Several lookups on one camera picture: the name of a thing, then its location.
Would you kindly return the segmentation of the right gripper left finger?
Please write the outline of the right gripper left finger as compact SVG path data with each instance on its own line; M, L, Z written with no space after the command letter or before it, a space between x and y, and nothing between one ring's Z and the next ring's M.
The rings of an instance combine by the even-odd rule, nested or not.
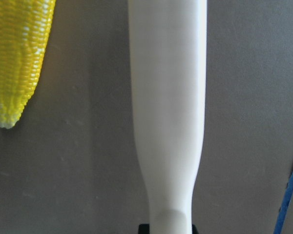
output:
M138 234L150 234L149 224L139 224Z

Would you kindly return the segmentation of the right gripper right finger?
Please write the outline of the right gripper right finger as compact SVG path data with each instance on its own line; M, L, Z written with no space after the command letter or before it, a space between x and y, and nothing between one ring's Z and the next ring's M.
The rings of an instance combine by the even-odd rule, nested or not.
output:
M199 234L199 232L194 224L192 224L192 234Z

